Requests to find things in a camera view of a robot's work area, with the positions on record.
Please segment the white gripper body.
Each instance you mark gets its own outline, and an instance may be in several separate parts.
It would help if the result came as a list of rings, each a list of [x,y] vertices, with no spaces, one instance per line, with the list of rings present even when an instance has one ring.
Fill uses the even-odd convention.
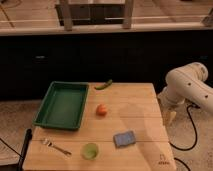
[[[175,116],[175,108],[184,103],[184,98],[169,87],[164,87],[157,99],[164,118]]]

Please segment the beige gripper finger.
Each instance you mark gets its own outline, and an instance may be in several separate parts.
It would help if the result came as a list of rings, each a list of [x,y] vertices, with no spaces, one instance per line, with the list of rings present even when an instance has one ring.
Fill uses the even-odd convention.
[[[164,125],[165,126],[169,126],[173,122],[173,120],[175,119],[176,114],[177,114],[176,111],[170,111],[170,112],[168,112],[166,114],[166,117],[165,117]]]

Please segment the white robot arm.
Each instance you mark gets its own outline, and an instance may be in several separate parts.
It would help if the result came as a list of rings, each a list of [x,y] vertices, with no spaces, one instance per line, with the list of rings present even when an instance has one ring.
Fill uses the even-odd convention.
[[[175,109],[185,100],[213,114],[213,88],[205,84],[207,78],[208,69],[200,62],[172,69],[166,74],[166,86],[157,95],[165,126],[171,124],[176,117]]]

